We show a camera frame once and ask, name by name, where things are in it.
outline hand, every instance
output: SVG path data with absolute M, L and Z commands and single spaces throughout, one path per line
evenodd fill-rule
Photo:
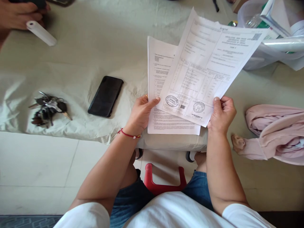
M 11 3 L 0 0 L 0 29 L 27 29 L 28 21 L 37 21 L 44 26 L 42 16 L 50 11 L 47 4 L 45 9 L 38 10 L 34 3 Z
M 234 107 L 233 99 L 223 96 L 220 100 L 218 97 L 213 100 L 213 114 L 208 123 L 209 133 L 227 135 L 228 127 L 233 121 L 237 111 Z
M 149 115 L 152 108 L 159 103 L 159 97 L 148 102 L 147 96 L 143 95 L 136 99 L 130 118 L 123 128 L 128 135 L 137 136 L 148 126 Z

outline denim shorts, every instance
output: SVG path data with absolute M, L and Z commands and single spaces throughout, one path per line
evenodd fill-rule
M 115 198 L 110 217 L 111 228 L 123 227 L 129 218 L 155 197 L 140 179 L 140 170 L 137 169 L 136 171 L 137 181 L 126 188 L 120 189 Z M 182 192 L 213 211 L 206 173 L 194 171 L 193 177 Z

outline tiled floor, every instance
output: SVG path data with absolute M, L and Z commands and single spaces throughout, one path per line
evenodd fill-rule
M 0 214 L 63 214 L 107 149 L 98 142 L 0 132 Z M 304 210 L 304 167 L 275 159 L 251 161 L 233 152 L 251 206 L 258 211 Z M 184 151 L 145 150 L 135 167 L 153 163 L 153 181 L 179 185 L 178 166 L 191 179 L 196 164 Z

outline smartphone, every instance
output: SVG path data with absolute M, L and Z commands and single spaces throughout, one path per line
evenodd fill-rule
M 9 1 L 11 3 L 27 3 L 27 2 L 32 2 L 40 10 L 45 9 L 46 6 L 47 6 L 47 3 L 45 2 L 45 0 L 9 0 Z
M 101 117 L 110 117 L 123 83 L 121 79 L 104 76 L 88 113 Z
M 74 0 L 47 0 L 47 1 L 63 7 L 69 6 L 74 2 Z

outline table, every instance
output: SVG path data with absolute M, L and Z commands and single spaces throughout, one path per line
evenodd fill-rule
M 193 6 L 200 16 L 222 24 L 236 19 L 225 0 L 218 0 L 219 13 L 212 1 L 201 0 L 78 0 L 67 8 L 51 5 L 47 30 L 58 40 L 54 47 L 28 31 L 13 31 L 0 52 L 0 131 L 109 144 L 126 124 L 135 99 L 147 93 L 147 36 L 178 45 Z M 227 91 L 238 110 L 230 128 L 235 133 L 250 135 L 243 112 L 251 105 L 304 108 L 303 71 L 277 65 L 242 71 Z M 105 75 L 124 80 L 109 119 L 87 113 Z M 73 121 L 57 114 L 49 129 L 32 125 L 35 111 L 28 106 L 38 91 L 64 98 Z M 206 143 L 207 130 L 202 127 L 199 136 L 145 131 L 138 147 L 200 150 Z

